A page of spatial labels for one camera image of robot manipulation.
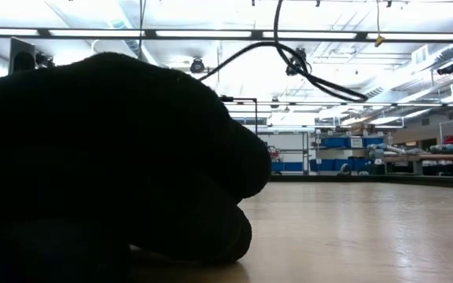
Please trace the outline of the metal shelving rack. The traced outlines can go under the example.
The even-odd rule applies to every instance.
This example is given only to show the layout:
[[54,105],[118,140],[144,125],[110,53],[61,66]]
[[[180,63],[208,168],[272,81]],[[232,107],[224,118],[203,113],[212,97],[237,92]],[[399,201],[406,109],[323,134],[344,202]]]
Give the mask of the metal shelving rack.
[[[342,137],[348,138],[349,145],[347,148],[325,148],[321,146],[323,138]],[[363,146],[363,137],[383,137],[385,134],[382,131],[369,132],[367,129],[359,129],[352,131],[347,127],[336,127],[334,129],[318,129],[312,136],[309,142],[312,157],[310,160],[316,159],[320,164],[322,159],[371,159],[369,154],[369,146]],[[311,171],[317,175],[368,175],[369,164],[365,171],[352,171],[347,164],[344,164],[339,171]]]

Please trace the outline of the grey and black work glove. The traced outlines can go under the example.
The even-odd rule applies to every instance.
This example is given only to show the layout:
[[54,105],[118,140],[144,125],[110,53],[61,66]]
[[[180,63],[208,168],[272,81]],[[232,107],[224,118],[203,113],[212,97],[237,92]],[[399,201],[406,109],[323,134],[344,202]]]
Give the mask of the grey and black work glove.
[[0,78],[0,221],[237,204],[270,174],[265,144],[183,72],[100,53]]

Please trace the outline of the yellow hanging tag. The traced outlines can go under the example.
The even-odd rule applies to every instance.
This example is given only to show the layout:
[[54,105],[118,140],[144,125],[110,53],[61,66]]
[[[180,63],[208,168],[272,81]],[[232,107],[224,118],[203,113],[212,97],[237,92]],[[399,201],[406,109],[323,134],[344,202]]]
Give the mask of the yellow hanging tag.
[[385,38],[381,35],[381,25],[380,25],[380,0],[375,0],[376,4],[376,27],[377,27],[377,37],[375,39],[374,46],[379,47],[384,41]]

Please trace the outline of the wooden workbench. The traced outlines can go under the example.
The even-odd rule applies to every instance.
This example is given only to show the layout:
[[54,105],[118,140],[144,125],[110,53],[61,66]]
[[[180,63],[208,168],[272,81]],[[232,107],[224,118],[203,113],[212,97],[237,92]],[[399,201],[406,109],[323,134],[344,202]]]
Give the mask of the wooden workbench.
[[390,164],[396,162],[412,162],[413,174],[423,175],[422,163],[430,161],[453,161],[453,154],[423,154],[423,155],[396,155],[384,156],[375,160],[376,164]]

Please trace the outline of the grey rectangular box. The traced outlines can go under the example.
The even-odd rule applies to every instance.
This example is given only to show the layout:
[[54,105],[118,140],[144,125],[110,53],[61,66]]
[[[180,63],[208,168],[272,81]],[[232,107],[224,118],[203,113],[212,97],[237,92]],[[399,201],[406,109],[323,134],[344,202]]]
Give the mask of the grey rectangular box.
[[35,69],[35,46],[12,37],[9,51],[9,74]]

